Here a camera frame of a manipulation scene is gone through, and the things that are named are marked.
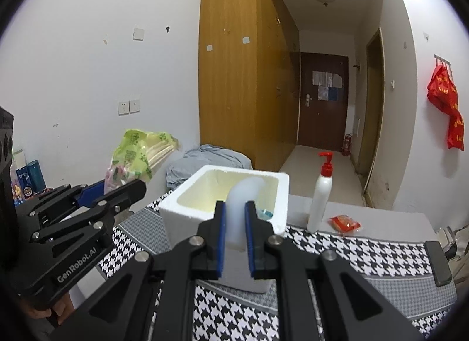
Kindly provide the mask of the person's left hand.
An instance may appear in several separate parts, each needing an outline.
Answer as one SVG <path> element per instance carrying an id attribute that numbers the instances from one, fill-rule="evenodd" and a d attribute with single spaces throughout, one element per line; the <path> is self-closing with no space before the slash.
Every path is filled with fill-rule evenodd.
<path id="1" fill-rule="evenodd" d="M 18 302 L 20 309 L 31 319 L 43 319 L 48 318 L 55 312 L 58 316 L 57 322 L 61 325 L 64 321 L 68 319 L 70 315 L 75 311 L 72 299 L 69 293 L 65 293 L 62 298 L 57 301 L 53 307 L 46 310 L 35 309 L 28 301 L 25 299 L 20 299 Z"/>

